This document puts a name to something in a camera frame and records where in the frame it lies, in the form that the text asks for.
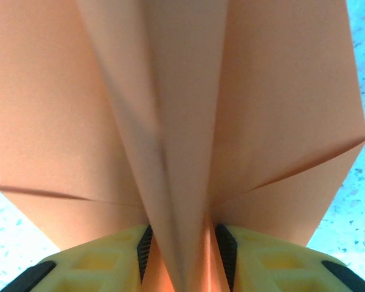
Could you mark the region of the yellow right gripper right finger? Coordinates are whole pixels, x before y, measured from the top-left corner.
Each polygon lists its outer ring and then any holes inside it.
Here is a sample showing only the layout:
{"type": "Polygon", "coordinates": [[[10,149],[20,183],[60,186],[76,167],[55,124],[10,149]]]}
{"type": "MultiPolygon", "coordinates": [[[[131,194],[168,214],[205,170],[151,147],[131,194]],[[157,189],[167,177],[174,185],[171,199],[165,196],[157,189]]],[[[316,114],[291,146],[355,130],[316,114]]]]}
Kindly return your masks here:
{"type": "Polygon", "coordinates": [[[314,249],[224,224],[215,236],[228,291],[365,292],[363,278],[314,249]]]}

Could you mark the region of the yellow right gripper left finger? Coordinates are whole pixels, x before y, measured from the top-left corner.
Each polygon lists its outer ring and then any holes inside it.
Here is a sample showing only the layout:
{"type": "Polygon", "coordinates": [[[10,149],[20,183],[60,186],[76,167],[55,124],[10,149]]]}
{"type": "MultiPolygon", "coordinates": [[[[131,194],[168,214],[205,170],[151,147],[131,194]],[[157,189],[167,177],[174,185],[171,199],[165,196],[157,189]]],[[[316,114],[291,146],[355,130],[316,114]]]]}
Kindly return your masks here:
{"type": "Polygon", "coordinates": [[[139,225],[46,257],[7,284],[6,292],[140,291],[153,231],[139,225]]]}

